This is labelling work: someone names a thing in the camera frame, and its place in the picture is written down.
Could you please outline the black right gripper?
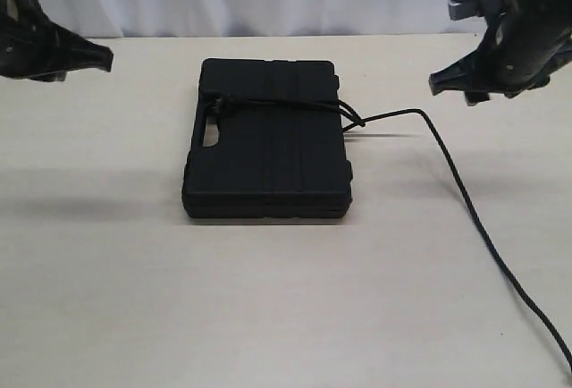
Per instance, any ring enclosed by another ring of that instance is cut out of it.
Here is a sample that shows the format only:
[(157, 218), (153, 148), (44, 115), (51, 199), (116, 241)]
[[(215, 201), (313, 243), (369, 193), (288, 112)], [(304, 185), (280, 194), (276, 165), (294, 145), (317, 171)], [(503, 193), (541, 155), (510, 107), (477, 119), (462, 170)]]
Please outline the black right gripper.
[(466, 55), (430, 74), (434, 96), (460, 91), (474, 106), (488, 101), (491, 93), (515, 97), (535, 86), (571, 38), (571, 0), (503, 0), (493, 29), (493, 36), (484, 38), (477, 49), (478, 57)]

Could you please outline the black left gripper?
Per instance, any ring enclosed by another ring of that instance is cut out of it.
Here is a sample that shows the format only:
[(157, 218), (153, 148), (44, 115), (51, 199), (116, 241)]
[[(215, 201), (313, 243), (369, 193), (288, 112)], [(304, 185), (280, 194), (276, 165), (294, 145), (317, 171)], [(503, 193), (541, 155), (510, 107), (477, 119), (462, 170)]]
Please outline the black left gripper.
[(66, 72), (112, 70), (107, 46), (52, 23), (38, 0), (1, 0), (1, 75), (13, 80), (61, 82)]

